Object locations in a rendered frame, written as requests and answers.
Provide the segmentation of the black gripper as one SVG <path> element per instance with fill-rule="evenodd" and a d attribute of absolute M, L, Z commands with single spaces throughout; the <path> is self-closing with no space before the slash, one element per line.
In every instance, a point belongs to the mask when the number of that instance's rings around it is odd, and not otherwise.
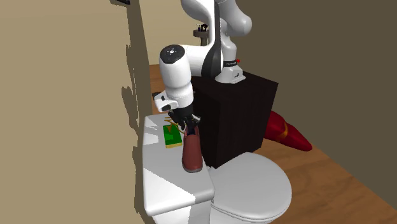
<path fill-rule="evenodd" d="M 168 116 L 172 118 L 175 126 L 180 132 L 185 131 L 185 124 L 188 130 L 194 129 L 201 121 L 201 117 L 193 114 L 193 106 L 169 110 Z"/>

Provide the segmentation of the green box with gold edge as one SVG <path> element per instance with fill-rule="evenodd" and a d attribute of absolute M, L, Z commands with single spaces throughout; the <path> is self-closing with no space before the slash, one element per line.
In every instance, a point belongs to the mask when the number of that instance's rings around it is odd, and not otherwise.
<path fill-rule="evenodd" d="M 173 124 L 164 125 L 163 132 L 164 132 L 164 141 L 166 148 L 174 148 L 183 145 L 181 132 L 177 126 Z"/>

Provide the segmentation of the brown red shoe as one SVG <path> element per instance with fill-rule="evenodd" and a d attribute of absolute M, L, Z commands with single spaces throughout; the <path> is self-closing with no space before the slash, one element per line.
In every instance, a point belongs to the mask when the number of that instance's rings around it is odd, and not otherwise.
<path fill-rule="evenodd" d="M 199 128 L 196 126 L 193 131 L 190 134 L 186 129 L 183 137 L 182 166 L 189 173 L 199 172 L 203 168 Z"/>

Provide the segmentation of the black robot stand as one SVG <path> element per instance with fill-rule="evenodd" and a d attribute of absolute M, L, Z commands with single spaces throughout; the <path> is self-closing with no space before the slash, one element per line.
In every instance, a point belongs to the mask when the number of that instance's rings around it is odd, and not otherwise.
<path fill-rule="evenodd" d="M 261 147 L 278 83 L 243 72 L 245 79 L 220 83 L 194 76 L 193 113 L 206 165 L 218 168 Z"/>

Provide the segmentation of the white toilet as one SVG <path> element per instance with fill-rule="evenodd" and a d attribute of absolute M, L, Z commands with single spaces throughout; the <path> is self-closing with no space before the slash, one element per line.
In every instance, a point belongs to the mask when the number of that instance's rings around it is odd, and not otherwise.
<path fill-rule="evenodd" d="M 182 166 L 182 146 L 168 148 L 165 114 L 144 119 L 143 205 L 156 224 L 269 224 L 292 199 L 291 183 L 273 161 L 243 153 L 196 173 Z"/>

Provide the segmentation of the red cone-shaped object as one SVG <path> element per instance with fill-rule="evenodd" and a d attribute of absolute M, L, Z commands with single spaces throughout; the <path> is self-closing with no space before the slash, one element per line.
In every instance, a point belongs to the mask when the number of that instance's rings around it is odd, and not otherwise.
<path fill-rule="evenodd" d="M 287 123 L 281 115 L 274 111 L 270 112 L 263 138 L 300 151 L 312 150 L 312 145 L 309 141 L 294 126 Z"/>

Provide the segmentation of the grey pedestal sink with bottles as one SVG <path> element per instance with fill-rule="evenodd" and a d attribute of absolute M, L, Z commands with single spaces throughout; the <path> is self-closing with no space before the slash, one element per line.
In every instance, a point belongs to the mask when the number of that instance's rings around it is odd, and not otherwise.
<path fill-rule="evenodd" d="M 193 31 L 193 36 L 200 39 L 201 46 L 207 45 L 209 39 L 208 25 L 197 24 L 197 29 Z"/>

